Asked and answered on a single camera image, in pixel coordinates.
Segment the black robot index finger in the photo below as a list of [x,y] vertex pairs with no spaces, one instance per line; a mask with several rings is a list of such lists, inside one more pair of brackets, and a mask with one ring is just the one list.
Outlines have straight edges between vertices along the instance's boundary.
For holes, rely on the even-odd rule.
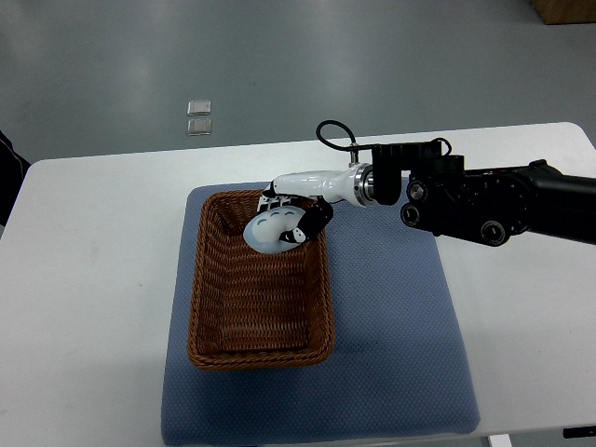
[[270,183],[262,192],[262,195],[265,197],[275,197],[276,191],[274,185]]

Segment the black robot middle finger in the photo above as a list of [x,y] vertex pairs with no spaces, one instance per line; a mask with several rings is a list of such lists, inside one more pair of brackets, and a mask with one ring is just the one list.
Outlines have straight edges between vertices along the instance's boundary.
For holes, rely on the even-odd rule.
[[265,195],[261,195],[259,197],[256,212],[263,213],[263,212],[270,211],[277,207],[278,207],[278,197],[277,196],[268,197]]

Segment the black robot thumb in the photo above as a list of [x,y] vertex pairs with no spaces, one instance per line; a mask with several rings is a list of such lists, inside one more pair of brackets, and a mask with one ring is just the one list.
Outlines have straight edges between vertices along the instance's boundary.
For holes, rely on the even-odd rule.
[[326,227],[332,217],[332,205],[320,198],[305,210],[293,229],[280,234],[279,240],[291,244],[308,242]]

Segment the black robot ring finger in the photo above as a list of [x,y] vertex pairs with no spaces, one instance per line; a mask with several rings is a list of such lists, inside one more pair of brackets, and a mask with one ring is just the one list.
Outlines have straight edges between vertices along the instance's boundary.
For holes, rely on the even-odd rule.
[[294,203],[294,196],[278,196],[280,206],[291,206]]

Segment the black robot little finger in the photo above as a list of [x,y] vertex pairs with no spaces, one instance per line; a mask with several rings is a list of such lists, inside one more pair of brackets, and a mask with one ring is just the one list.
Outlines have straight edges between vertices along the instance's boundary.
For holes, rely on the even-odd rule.
[[311,205],[312,204],[312,199],[309,198],[309,197],[297,196],[293,200],[293,203],[295,205]]

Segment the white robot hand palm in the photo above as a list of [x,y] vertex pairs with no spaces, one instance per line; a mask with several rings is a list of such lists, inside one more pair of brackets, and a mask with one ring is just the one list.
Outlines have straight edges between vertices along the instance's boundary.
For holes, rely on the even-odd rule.
[[360,206],[355,178],[353,169],[295,172],[275,178],[271,189],[276,196],[322,197],[329,203],[343,200]]

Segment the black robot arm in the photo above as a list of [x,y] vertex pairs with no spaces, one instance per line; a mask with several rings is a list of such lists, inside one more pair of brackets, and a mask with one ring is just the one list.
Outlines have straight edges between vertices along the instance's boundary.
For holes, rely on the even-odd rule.
[[595,182],[564,175],[544,160],[512,168],[466,169],[443,138],[430,142],[369,144],[370,163],[344,171],[284,174],[262,192],[257,213],[313,200],[298,223],[278,240],[301,244],[315,238],[333,216],[332,204],[393,206],[401,197],[402,222],[434,236],[499,247],[526,231],[584,243],[595,241]]

